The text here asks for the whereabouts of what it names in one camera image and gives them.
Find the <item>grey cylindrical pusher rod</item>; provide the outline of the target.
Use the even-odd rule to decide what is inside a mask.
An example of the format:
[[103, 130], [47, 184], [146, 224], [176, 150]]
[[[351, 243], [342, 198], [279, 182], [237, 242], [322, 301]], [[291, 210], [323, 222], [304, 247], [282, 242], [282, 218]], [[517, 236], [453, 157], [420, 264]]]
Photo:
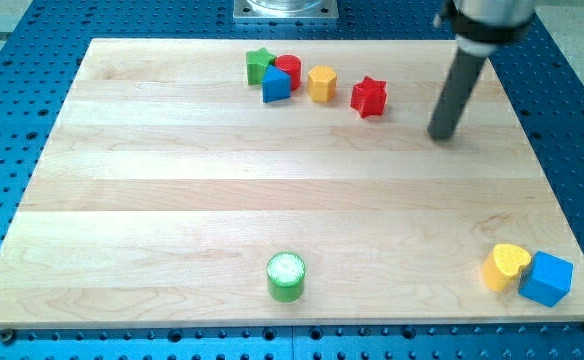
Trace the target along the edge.
[[454, 136], [485, 62], [485, 56], [457, 49], [427, 127], [431, 139], [449, 140]]

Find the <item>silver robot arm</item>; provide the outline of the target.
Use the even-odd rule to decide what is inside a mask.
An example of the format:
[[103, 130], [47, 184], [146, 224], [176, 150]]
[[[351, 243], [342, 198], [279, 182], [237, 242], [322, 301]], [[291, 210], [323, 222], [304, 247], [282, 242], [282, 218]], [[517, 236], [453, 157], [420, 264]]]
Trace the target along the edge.
[[444, 0], [433, 25], [448, 22], [457, 50], [428, 125], [433, 140], [453, 137], [487, 58], [521, 41], [535, 14], [535, 0]]

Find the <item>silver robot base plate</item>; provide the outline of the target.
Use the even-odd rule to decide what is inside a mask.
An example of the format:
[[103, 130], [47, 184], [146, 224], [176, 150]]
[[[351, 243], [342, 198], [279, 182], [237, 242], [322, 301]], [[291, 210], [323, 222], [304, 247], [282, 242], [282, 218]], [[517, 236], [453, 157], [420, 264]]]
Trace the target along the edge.
[[337, 0], [234, 0], [233, 17], [260, 19], [337, 19]]

